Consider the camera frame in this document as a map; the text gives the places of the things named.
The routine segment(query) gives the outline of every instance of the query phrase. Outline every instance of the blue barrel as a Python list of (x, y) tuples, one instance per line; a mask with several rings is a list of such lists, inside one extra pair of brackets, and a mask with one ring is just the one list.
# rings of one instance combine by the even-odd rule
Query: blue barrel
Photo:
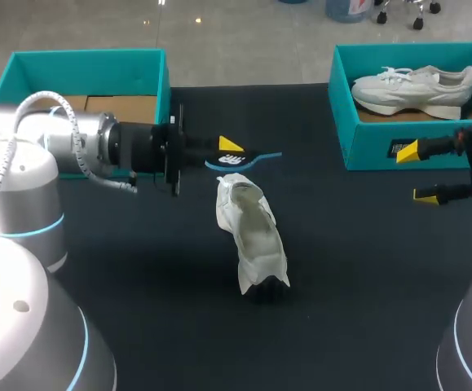
[(307, 0), (279, 0), (280, 2), (285, 2), (286, 4), (301, 4), (302, 2), (307, 2)]

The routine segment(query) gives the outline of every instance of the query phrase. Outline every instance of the shoelace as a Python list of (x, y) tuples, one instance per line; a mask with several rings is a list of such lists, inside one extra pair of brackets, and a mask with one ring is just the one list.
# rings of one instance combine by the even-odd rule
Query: shoelace
[(223, 177), (217, 177), (216, 179), (218, 179), (219, 182), (225, 187), (230, 187), (231, 186), (231, 184), (228, 183), (227, 181), (225, 181), (225, 179)]
[(382, 67), (386, 71), (383, 73), (379, 73), (377, 76), (381, 80), (385, 80), (386, 84), (395, 84), (395, 80), (401, 82), (402, 80), (411, 81), (412, 78), (407, 73), (413, 72), (410, 68), (390, 68), (390, 67)]

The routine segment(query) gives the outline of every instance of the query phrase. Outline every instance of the stool wheel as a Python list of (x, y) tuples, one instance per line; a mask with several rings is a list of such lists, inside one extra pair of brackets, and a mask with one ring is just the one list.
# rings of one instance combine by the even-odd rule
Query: stool wheel
[(422, 30), (424, 27), (424, 20), (422, 18), (416, 18), (415, 23), (413, 23), (413, 28), (415, 30)]
[(388, 15), (385, 12), (380, 12), (377, 17), (377, 23), (385, 24), (388, 21)]
[(437, 2), (432, 2), (430, 4), (430, 12), (432, 14), (438, 14), (440, 12), (441, 8), (440, 8), (440, 4), (437, 3)]

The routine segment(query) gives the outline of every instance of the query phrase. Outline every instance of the blue line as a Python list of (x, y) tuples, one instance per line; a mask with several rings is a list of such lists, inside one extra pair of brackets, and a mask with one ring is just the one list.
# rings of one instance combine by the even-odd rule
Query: blue line
[(71, 384), (69, 385), (69, 387), (67, 387), (66, 391), (73, 391), (74, 386), (78, 382), (78, 379), (80, 378), (80, 375), (82, 374), (83, 364), (86, 363), (87, 349), (89, 348), (89, 331), (87, 330), (86, 317), (83, 315), (82, 309), (80, 307), (78, 307), (78, 309), (80, 310), (80, 314), (82, 314), (83, 328), (85, 329), (85, 332), (86, 332), (86, 340), (83, 343), (83, 353), (82, 353), (82, 359), (80, 360), (80, 365), (78, 365), (78, 369), (76, 373), (74, 374), (73, 381), (71, 381)]
[(462, 365), (464, 366), (465, 371), (467, 372), (467, 374), (468, 374), (468, 375), (470, 376), (470, 378), (472, 379), (472, 372), (470, 371), (470, 369), (468, 368), (467, 364), (465, 363), (464, 356), (462, 356), (462, 353), (461, 353), (461, 347), (458, 345), (458, 338), (457, 338), (457, 318), (458, 318), (458, 311), (461, 310), (461, 305), (458, 306), (457, 314), (455, 315), (455, 324), (454, 324), (454, 326), (453, 326), (453, 331), (454, 331), (454, 336), (455, 336), (455, 345), (457, 346), (458, 357), (459, 357), (459, 359), (461, 360)]
[(62, 216), (53, 222), (50, 226), (46, 226), (40, 230), (35, 230), (35, 231), (30, 231), (30, 232), (22, 232), (19, 234), (0, 234), (1, 237), (3, 238), (9, 238), (9, 239), (16, 239), (16, 238), (27, 238), (29, 236), (35, 236), (39, 234), (43, 234), (44, 232), (48, 232), (49, 230), (52, 230), (56, 226), (58, 226), (62, 221), (64, 220), (64, 214), (62, 213)]
[(249, 169), (253, 165), (255, 165), (258, 161), (262, 159), (270, 159), (272, 157), (281, 157), (283, 156), (283, 152), (277, 152), (277, 153), (265, 153), (264, 155), (257, 155), (255, 159), (247, 163), (246, 165), (239, 165), (237, 167), (222, 167), (220, 165), (213, 165), (212, 163), (209, 163), (208, 161), (205, 160), (205, 165), (209, 169), (213, 169), (214, 171), (224, 171), (225, 173), (238, 173), (240, 171), (245, 171), (246, 169)]

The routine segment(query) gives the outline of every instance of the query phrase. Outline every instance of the coiled white cable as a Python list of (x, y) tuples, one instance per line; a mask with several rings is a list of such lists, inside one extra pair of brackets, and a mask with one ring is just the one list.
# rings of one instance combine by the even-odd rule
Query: coiled white cable
[(76, 115), (74, 114), (74, 110), (73, 108), (71, 108), (71, 105), (69, 104), (69, 102), (65, 100), (65, 98), (62, 95), (56, 94), (55, 92), (51, 92), (51, 91), (39, 91), (35, 94), (30, 95), (16, 109), (15, 122), (13, 124), (13, 131), (9, 138), (9, 143), (7, 144), (6, 153), (4, 154), (4, 157), (2, 160), (2, 166), (0, 167), (0, 187), (2, 186), (2, 180), (6, 176), (7, 171), (9, 170), (9, 166), (11, 165), (11, 162), (13, 161), (13, 157), (15, 156), (16, 132), (18, 131), (18, 126), (20, 124), (20, 121), (22, 120), (22, 117), (24, 116), (24, 114), (27, 112), (28, 108), (40, 99), (53, 99), (56, 102), (58, 102), (62, 108), (64, 108), (65, 114), (67, 115), (69, 123), (71, 124), (71, 131), (73, 134), (74, 154), (76, 156), (76, 160), (77, 160), (78, 166), (80, 167), (80, 170), (86, 177), (88, 177), (92, 181), (95, 181), (107, 187), (125, 190), (131, 193), (136, 193), (138, 191), (136, 187), (130, 185), (129, 183), (115, 182), (115, 181), (110, 181), (108, 179), (100, 178), (96, 176), (96, 174), (94, 174), (89, 169), (89, 166), (87, 165), (87, 163), (85, 162), (83, 158), (82, 137), (80, 135), (80, 130), (78, 128), (78, 122), (76, 119)]

